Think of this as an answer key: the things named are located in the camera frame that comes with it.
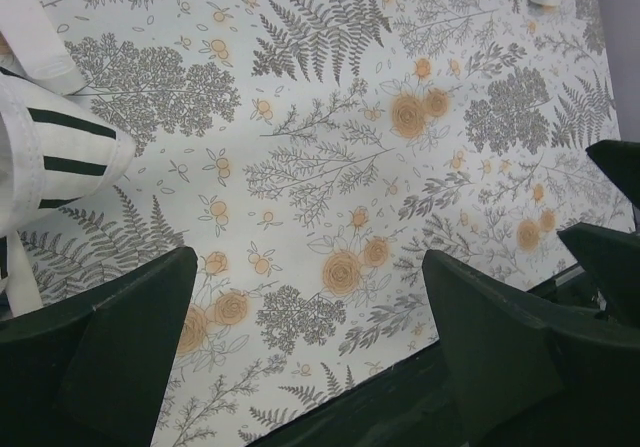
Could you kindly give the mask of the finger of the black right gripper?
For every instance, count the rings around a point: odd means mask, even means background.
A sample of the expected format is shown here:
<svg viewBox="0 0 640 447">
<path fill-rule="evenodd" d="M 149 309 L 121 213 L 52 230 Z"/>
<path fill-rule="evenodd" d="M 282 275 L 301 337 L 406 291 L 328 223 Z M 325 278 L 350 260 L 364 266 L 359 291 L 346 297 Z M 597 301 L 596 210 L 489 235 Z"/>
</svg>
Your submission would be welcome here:
<svg viewBox="0 0 640 447">
<path fill-rule="evenodd" d="M 639 144 L 602 140 L 586 149 L 589 158 L 639 206 Z M 572 256 L 596 283 L 620 322 L 639 320 L 639 235 L 577 223 L 558 233 Z"/>
</svg>

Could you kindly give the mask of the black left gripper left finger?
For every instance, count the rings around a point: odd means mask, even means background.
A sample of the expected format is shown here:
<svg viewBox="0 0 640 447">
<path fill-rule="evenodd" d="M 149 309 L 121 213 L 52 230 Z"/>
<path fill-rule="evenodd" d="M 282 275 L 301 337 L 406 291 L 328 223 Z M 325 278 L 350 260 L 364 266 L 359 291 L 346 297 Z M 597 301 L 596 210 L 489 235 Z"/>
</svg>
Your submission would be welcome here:
<svg viewBox="0 0 640 447">
<path fill-rule="evenodd" d="M 2 445 L 150 445 L 196 271 L 179 247 L 2 321 Z"/>
</svg>

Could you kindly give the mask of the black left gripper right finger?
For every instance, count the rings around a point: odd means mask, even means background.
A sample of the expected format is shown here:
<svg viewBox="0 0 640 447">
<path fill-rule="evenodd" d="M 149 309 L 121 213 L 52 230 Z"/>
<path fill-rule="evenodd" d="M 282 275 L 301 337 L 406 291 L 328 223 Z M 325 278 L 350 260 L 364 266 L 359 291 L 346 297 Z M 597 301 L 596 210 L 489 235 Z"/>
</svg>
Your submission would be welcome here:
<svg viewBox="0 0 640 447">
<path fill-rule="evenodd" d="M 442 251 L 427 251 L 422 270 L 470 445 L 638 445 L 638 330 Z"/>
</svg>

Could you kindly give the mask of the black white striped tank top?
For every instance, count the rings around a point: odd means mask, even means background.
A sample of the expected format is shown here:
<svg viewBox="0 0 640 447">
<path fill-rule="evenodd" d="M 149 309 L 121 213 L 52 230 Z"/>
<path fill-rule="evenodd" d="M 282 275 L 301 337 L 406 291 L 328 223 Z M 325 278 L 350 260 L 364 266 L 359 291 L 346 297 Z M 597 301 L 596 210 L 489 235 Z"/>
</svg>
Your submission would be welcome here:
<svg viewBox="0 0 640 447">
<path fill-rule="evenodd" d="M 132 137 L 74 102 L 1 70 L 1 228 L 21 227 L 117 182 Z"/>
</svg>

